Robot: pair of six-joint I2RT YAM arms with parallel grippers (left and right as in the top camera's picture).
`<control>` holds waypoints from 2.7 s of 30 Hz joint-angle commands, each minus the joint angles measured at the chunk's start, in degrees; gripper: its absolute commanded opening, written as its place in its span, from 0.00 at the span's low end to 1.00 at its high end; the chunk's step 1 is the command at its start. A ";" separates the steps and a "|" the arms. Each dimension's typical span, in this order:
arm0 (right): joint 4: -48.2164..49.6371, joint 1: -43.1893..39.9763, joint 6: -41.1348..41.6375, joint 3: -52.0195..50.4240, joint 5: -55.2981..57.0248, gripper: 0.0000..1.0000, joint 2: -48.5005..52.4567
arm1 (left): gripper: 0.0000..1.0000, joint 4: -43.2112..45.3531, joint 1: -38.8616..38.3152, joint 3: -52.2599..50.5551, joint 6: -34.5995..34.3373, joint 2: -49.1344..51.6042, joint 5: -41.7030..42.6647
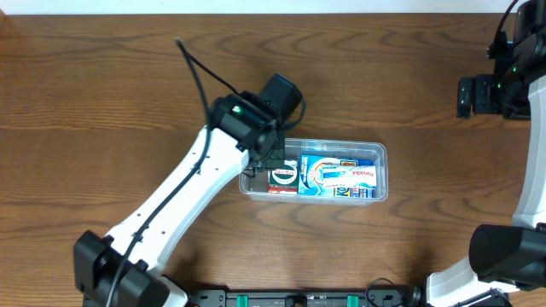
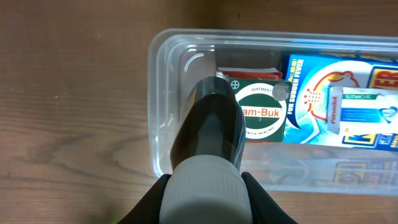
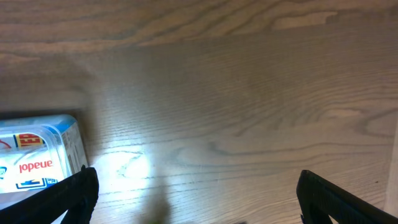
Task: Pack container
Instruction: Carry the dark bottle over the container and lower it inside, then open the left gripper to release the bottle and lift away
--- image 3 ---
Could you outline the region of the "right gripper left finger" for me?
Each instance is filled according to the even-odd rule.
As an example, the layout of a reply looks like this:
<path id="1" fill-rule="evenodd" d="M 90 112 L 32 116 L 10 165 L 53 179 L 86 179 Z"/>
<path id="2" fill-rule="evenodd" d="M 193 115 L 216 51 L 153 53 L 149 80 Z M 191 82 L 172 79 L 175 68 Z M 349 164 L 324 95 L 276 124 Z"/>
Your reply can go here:
<path id="1" fill-rule="evenodd" d="M 1 210 L 1 223 L 89 224 L 98 201 L 99 181 L 95 168 L 81 171 L 14 205 Z"/>

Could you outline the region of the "white Panadol box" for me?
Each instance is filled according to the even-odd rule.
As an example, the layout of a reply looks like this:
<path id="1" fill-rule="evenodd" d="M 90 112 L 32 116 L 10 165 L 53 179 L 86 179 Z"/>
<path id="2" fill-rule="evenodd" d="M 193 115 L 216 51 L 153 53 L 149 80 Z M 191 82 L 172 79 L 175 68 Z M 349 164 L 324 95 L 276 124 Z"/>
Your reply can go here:
<path id="1" fill-rule="evenodd" d="M 1 155 L 1 193 L 45 189 L 65 178 L 46 153 Z"/>

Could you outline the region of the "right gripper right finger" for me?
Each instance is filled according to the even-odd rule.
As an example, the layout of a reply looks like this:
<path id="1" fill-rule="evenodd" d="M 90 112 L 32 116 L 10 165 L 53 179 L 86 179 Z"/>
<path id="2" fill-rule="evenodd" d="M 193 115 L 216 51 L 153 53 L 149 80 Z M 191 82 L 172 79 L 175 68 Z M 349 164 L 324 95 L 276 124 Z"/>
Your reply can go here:
<path id="1" fill-rule="evenodd" d="M 304 224 L 397 223 L 394 217 L 310 170 L 301 171 L 296 194 Z"/>

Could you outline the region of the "clear plastic container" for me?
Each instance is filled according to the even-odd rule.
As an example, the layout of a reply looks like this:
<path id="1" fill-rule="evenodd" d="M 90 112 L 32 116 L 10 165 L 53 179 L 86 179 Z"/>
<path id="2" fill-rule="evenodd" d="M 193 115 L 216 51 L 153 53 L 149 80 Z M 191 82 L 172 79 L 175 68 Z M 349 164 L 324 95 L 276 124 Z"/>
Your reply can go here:
<path id="1" fill-rule="evenodd" d="M 41 135 L 56 149 L 65 178 L 87 166 L 86 154 L 77 120 L 67 114 L 1 121 L 1 133 L 5 131 L 33 132 Z M 43 189 L 24 192 L 1 193 L 1 208 L 13 205 Z"/>

